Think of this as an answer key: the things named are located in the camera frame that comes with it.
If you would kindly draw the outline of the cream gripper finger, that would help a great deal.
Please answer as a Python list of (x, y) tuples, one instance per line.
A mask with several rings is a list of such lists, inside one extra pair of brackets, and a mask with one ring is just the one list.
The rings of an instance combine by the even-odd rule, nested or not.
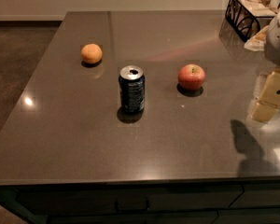
[(269, 104), (255, 102), (252, 106), (251, 118), (255, 121), (266, 123), (278, 112), (278, 109)]

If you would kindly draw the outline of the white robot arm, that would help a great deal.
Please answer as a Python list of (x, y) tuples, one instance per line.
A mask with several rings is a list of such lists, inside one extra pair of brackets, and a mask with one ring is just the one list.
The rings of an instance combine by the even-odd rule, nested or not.
[(280, 110), (280, 3), (279, 11), (267, 30), (264, 55), (275, 64), (275, 68), (268, 73), (259, 74), (249, 117), (268, 123)]

